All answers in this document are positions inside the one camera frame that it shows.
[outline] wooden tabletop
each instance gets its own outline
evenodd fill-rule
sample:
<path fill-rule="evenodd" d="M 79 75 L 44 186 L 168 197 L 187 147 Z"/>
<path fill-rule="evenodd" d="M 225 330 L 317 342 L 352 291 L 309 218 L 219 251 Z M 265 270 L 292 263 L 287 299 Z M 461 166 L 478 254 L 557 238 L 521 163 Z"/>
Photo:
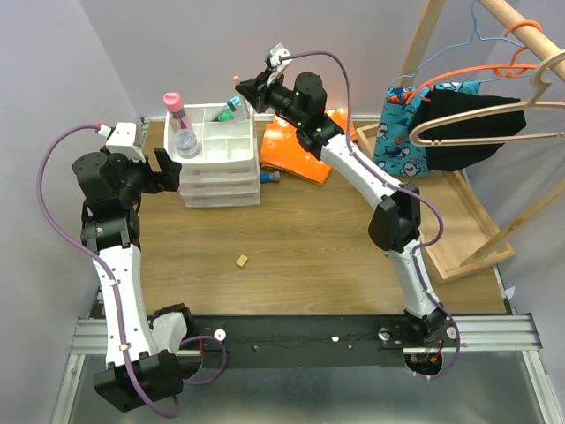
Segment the wooden tabletop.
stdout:
<path fill-rule="evenodd" d="M 162 147 L 163 127 L 150 125 L 145 146 L 157 170 L 152 151 Z M 264 127 L 257 124 L 258 140 Z M 178 193 L 144 195 L 147 311 L 184 302 L 195 314 L 401 313 L 392 263 L 367 234 L 372 215 L 335 171 L 324 186 L 283 173 L 279 184 L 261 186 L 256 207 L 188 209 Z M 249 257 L 243 268 L 240 254 Z M 457 314 L 505 311 L 492 269 L 435 289 Z"/>

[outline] pink bottle cap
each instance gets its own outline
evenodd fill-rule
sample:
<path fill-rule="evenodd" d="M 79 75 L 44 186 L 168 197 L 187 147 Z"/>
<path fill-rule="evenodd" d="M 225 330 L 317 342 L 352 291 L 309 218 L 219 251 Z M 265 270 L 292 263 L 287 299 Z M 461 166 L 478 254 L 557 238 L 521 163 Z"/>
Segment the pink bottle cap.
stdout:
<path fill-rule="evenodd" d="M 178 112 L 184 107 L 183 98 L 179 93 L 165 93 L 162 100 L 167 110 L 172 113 Z"/>

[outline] clothes hanger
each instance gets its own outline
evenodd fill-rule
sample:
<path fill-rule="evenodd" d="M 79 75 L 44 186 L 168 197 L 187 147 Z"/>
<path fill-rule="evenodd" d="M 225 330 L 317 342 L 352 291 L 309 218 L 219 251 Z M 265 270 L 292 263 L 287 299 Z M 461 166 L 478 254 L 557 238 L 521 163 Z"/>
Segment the clothes hanger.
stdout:
<path fill-rule="evenodd" d="M 478 20 L 477 20 L 477 16 L 475 16 L 475 11 L 473 9 L 475 3 L 477 2 L 477 0 L 473 0 L 471 2 L 471 18 L 473 21 L 473 30 L 471 32 L 471 37 L 469 38 L 469 40 L 467 42 L 460 42 L 457 44 L 453 44 L 451 46 L 446 47 L 445 49 L 439 51 L 438 53 L 434 54 L 432 57 L 430 57 L 429 59 L 427 59 L 423 64 L 421 64 L 418 68 L 416 68 L 416 71 L 413 74 L 406 74 L 406 75 L 401 75 L 400 77 L 394 78 L 392 81 L 390 81 L 390 83 L 388 84 L 389 87 L 393 87 L 394 84 L 402 79 L 402 78 L 407 78 L 407 77 L 415 77 L 418 74 L 418 71 L 420 69 L 422 69 L 424 66 L 426 66 L 427 64 L 429 64 L 430 62 L 432 62 L 434 59 L 436 59 L 437 57 L 441 56 L 443 53 L 445 53 L 448 50 L 451 49 L 456 49 L 459 47 L 464 47 L 464 46 L 469 46 L 473 43 L 473 40 L 475 38 L 475 34 L 477 35 L 477 38 L 480 42 L 489 42 L 489 41 L 502 41 L 502 42 L 508 42 L 510 44 L 513 44 L 519 48 L 525 49 L 525 47 L 523 46 L 523 44 L 519 43 L 519 42 L 514 42 L 512 40 L 509 40 L 506 34 L 504 34 L 503 37 L 483 37 L 482 34 L 480 33 L 480 31 L 478 30 Z"/>
<path fill-rule="evenodd" d="M 475 22 L 476 25 L 476 17 L 473 15 L 473 21 Z M 524 26 L 532 26 L 535 27 L 536 29 L 538 29 L 538 31 L 543 32 L 541 25 L 535 21 L 535 20 L 523 20 L 520 22 L 515 23 L 513 26 L 509 27 L 506 32 L 504 33 L 503 37 L 492 37 L 489 39 L 485 39 L 485 40 L 504 40 L 506 42 L 511 42 L 514 45 L 518 45 L 520 46 L 520 48 L 518 50 L 516 50 L 516 52 L 514 53 L 514 55 L 512 56 L 512 58 L 510 59 L 510 63 L 509 64 L 505 64 L 505 65 L 499 65 L 499 64 L 486 64 L 486 65 L 482 65 L 482 66 L 486 66 L 486 67 L 481 67 L 481 66 L 472 66 L 469 68 L 462 68 L 459 69 L 457 71 L 452 71 L 452 72 L 446 72 L 443 73 L 442 75 L 438 75 L 437 77 L 434 77 L 433 79 L 429 79 L 428 81 L 426 81 L 424 84 L 421 84 L 415 91 L 408 93 L 408 97 L 406 98 L 405 103 L 408 104 L 412 101 L 412 99 L 414 97 L 416 97 L 416 95 L 418 95 L 418 93 L 425 87 L 427 86 L 430 91 L 433 91 L 433 86 L 432 84 L 438 80 L 442 80 L 444 78 L 447 78 L 449 76 L 453 76 L 453 75 L 458 75 L 460 73 L 465 73 L 465 72 L 476 72 L 476 71 L 483 71 L 485 69 L 492 69 L 494 74 L 497 75 L 499 78 L 498 79 L 490 79 L 489 81 L 496 81 L 496 80 L 505 80 L 505 79 L 510 79 L 510 78 L 520 78 L 523 77 L 524 74 L 529 70 L 529 69 L 535 69 L 538 67 L 537 64 L 516 64 L 516 59 L 518 57 L 518 55 L 520 53 L 522 53 L 523 51 L 527 50 L 528 48 L 525 46 L 521 46 L 519 44 L 516 44 L 514 42 L 512 42 L 511 40 L 508 40 L 506 37 L 509 36 L 509 34 L 511 34 L 514 30 L 518 29 L 519 27 L 524 27 Z M 502 73 L 500 71 L 500 69 L 520 69 L 519 72 L 505 72 Z M 424 100 L 425 102 L 430 102 L 430 99 L 425 98 L 423 95 L 420 96 L 422 98 L 422 100 Z"/>
<path fill-rule="evenodd" d="M 424 122 L 423 124 L 418 125 L 414 130 L 410 133 L 410 141 L 411 143 L 417 146 L 433 146 L 433 147 L 441 147 L 441 146 L 464 146 L 464 145 L 475 145 L 475 144 L 496 144 L 496 143 L 509 143 L 514 141 L 526 141 L 526 140 L 535 140 L 535 139 L 549 139 L 555 137 L 563 137 L 565 136 L 565 131 L 558 131 L 558 132 L 543 132 L 539 134 L 526 134 L 526 135 L 512 135 L 512 136 L 505 136 L 505 137 L 489 137 L 489 138 L 476 138 L 476 139 L 446 139 L 446 140 L 425 140 L 420 138 L 420 134 L 424 131 L 430 130 L 437 126 L 447 125 L 447 124 L 454 124 L 455 122 L 466 121 L 468 119 L 473 119 L 475 117 L 487 117 L 491 115 L 497 115 L 499 113 L 508 113 L 508 112 L 518 112 L 522 110 L 563 110 L 565 111 L 565 102 L 541 102 L 539 101 L 539 97 L 541 97 L 547 89 L 551 86 L 552 82 L 543 80 L 542 74 L 549 69 L 550 67 L 554 66 L 555 64 L 559 63 L 560 61 L 565 60 L 565 50 L 561 50 L 559 53 L 553 55 L 552 57 L 547 58 L 546 60 L 542 61 L 537 67 L 534 73 L 531 75 L 531 85 L 534 87 L 535 92 L 533 96 L 527 101 L 521 101 L 518 103 L 513 104 L 504 104 L 501 106 L 493 106 L 490 108 L 483 108 L 478 110 L 472 110 L 469 112 L 457 113 L 455 115 L 451 115 L 449 117 L 440 117 L 438 119 L 433 119 L 431 121 Z M 475 66 L 474 68 L 480 69 L 493 69 L 493 68 L 508 68 L 508 65 L 505 64 L 495 64 L 495 65 L 482 65 L 482 66 Z M 510 66 L 512 68 L 524 68 L 530 67 L 529 64 L 515 64 Z M 448 72 L 448 74 L 444 75 L 454 75 L 458 73 L 465 73 L 469 72 L 469 69 L 459 70 Z"/>

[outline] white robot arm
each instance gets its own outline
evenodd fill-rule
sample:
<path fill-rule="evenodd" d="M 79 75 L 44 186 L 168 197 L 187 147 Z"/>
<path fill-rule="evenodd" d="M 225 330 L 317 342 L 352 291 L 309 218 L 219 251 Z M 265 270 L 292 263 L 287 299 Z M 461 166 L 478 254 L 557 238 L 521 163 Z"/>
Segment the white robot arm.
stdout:
<path fill-rule="evenodd" d="M 437 337 L 446 316 L 438 307 L 418 244 L 420 224 L 418 193 L 413 184 L 402 185 L 358 148 L 348 146 L 343 130 L 325 114 L 326 92 L 318 75 L 298 75 L 293 90 L 283 86 L 283 70 L 290 61 L 282 44 L 271 49 L 267 69 L 255 79 L 243 81 L 236 90 L 259 112 L 275 113 L 297 128 L 302 148 L 340 172 L 365 197 L 374 211 L 369 236 L 395 265 L 405 299 L 414 343 L 426 344 Z M 86 197 L 82 213 L 83 246 L 109 265 L 121 295 L 126 343 L 118 336 L 120 324 L 113 281 L 93 261 L 100 279 L 108 326 L 107 370 L 94 376 L 96 391 L 125 412 L 143 405 L 124 371 L 127 350 L 141 385 L 151 400 L 176 395 L 183 379 L 199 368 L 200 359 L 181 367 L 177 352 L 181 342 L 197 333 L 190 311 L 175 305 L 157 311 L 151 323 L 140 284 L 139 218 L 133 209 L 143 193 L 176 191 L 181 165 L 173 163 L 164 149 L 155 155 L 162 172 L 153 172 L 142 153 L 135 124 L 102 126 L 108 138 L 100 152 L 80 157 L 72 166 Z"/>
<path fill-rule="evenodd" d="M 358 157 L 365 161 L 368 167 L 372 168 L 374 172 L 380 173 L 381 176 L 393 186 L 400 186 L 402 184 L 363 155 L 357 146 L 353 145 L 353 149 L 358 152 Z M 391 198 L 395 193 L 393 189 L 388 188 L 387 185 L 383 185 L 377 180 L 374 175 L 350 154 L 345 143 L 344 135 L 338 134 L 330 139 L 327 145 L 322 146 L 320 158 L 324 163 L 327 163 L 342 174 L 352 186 L 357 188 L 373 210 L 379 207 L 383 199 Z M 404 307 L 406 311 L 414 317 L 422 319 L 430 315 L 437 308 L 430 297 L 433 297 L 436 302 L 439 302 L 439 299 L 433 292 L 426 272 L 423 272 L 423 277 L 428 292 L 423 289 L 418 279 L 414 262 L 418 261 L 420 269 L 425 270 L 426 266 L 422 260 L 422 253 L 419 250 L 411 254 L 414 250 L 414 246 L 417 244 L 418 240 L 416 238 L 412 239 L 404 245 L 402 252 L 388 250 L 387 256 L 395 265 L 398 280 L 403 288 Z"/>

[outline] blue patterned fabric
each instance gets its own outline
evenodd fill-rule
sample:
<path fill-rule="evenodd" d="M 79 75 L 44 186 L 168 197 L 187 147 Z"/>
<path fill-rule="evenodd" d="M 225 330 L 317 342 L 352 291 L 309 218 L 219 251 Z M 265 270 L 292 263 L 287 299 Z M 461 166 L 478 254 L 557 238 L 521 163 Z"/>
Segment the blue patterned fabric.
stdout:
<path fill-rule="evenodd" d="M 477 95 L 480 81 L 437 84 L 433 88 Z M 426 148 L 411 144 L 408 138 L 408 127 L 422 102 L 420 95 L 430 91 L 428 87 L 424 88 L 410 104 L 405 104 L 414 90 L 416 87 L 389 88 L 380 114 L 373 160 L 391 175 L 420 177 L 432 173 L 427 167 Z"/>

